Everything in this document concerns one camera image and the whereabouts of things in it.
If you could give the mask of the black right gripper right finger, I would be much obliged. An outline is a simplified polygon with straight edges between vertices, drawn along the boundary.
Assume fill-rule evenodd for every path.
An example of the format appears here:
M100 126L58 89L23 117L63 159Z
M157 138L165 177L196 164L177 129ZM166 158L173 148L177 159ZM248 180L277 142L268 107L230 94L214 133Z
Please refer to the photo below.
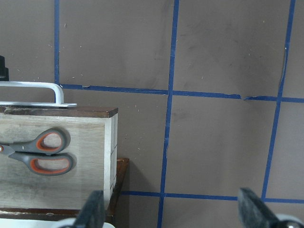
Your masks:
M249 188L238 191L238 217L244 228L275 228L279 219Z

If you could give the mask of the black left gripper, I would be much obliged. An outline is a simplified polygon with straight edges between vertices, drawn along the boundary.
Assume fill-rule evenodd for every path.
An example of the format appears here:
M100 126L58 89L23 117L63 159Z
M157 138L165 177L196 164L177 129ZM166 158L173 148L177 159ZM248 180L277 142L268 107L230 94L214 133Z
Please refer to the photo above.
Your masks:
M9 79L9 69L5 65L5 57L0 56L0 78Z

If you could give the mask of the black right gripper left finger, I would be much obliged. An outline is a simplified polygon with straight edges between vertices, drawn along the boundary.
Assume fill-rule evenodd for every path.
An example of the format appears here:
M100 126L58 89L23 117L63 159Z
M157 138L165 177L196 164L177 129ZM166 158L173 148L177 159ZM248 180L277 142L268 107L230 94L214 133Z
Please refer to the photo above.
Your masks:
M73 223L74 228L102 228L105 222L104 193L94 190Z

